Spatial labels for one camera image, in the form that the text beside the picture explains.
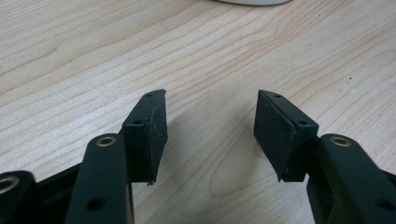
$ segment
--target white object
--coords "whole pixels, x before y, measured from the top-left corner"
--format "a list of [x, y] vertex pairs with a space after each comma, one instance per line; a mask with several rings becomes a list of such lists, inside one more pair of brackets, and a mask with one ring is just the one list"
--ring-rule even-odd
[[236, 3], [241, 5], [267, 6], [286, 3], [290, 0], [220, 0], [221, 2]]

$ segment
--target small hole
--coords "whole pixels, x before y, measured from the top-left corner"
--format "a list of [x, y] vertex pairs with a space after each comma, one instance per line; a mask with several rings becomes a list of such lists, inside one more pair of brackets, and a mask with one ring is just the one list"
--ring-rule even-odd
[[0, 194], [6, 193], [11, 189], [15, 188], [20, 183], [20, 180], [16, 176], [8, 176], [0, 179]]
[[395, 206], [390, 201], [384, 198], [375, 198], [374, 204], [387, 211], [395, 210]]
[[113, 145], [116, 142], [114, 137], [103, 137], [96, 142], [96, 145], [99, 147], [108, 147]]
[[6, 179], [3, 182], [0, 183], [0, 189], [6, 189], [9, 188], [9, 186], [12, 185], [12, 180]]
[[331, 137], [330, 141], [332, 141], [334, 144], [340, 147], [350, 147], [351, 144], [348, 140], [342, 137]]
[[87, 208], [92, 212], [96, 212], [101, 210], [106, 205], [106, 203], [106, 198], [93, 198], [88, 202]]

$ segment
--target black plastic arm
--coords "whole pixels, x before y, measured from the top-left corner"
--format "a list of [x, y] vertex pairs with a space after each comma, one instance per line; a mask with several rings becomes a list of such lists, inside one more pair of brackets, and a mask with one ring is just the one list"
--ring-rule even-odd
[[279, 94], [259, 91], [254, 134], [279, 180], [301, 182], [317, 223], [396, 223], [395, 176], [354, 140], [318, 125]]
[[146, 93], [119, 133], [91, 140], [81, 164], [39, 183], [0, 174], [0, 223], [133, 223], [131, 183], [156, 181], [166, 141], [165, 90]]

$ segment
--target black plastic bracket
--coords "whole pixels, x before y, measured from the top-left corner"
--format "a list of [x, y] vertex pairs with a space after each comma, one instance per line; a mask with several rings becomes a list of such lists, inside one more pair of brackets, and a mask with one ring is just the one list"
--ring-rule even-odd
[[396, 223], [395, 176], [339, 134], [318, 125], [279, 94], [259, 91], [254, 135], [278, 178], [303, 181], [317, 223]]
[[119, 133], [91, 140], [81, 164], [39, 183], [0, 174], [0, 223], [133, 223], [131, 182], [156, 181], [166, 141], [165, 90], [148, 92]]

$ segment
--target metal grommet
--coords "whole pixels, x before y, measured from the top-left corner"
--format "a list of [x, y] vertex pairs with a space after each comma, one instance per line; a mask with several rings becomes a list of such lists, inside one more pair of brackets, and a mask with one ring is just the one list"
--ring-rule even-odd
[[96, 142], [96, 145], [98, 145], [99, 147], [108, 147], [108, 146], [113, 145], [116, 141], [117, 141], [116, 138], [111, 137], [111, 136], [106, 136], [106, 137], [99, 139]]
[[20, 179], [17, 178], [15, 175], [7, 176], [3, 179], [0, 179], [0, 184], [1, 183], [6, 183], [3, 184], [6, 185], [5, 187], [0, 188], [0, 194], [3, 194], [15, 188], [15, 186], [20, 183]]
[[352, 144], [343, 137], [331, 137], [330, 141], [339, 147], [350, 147]]

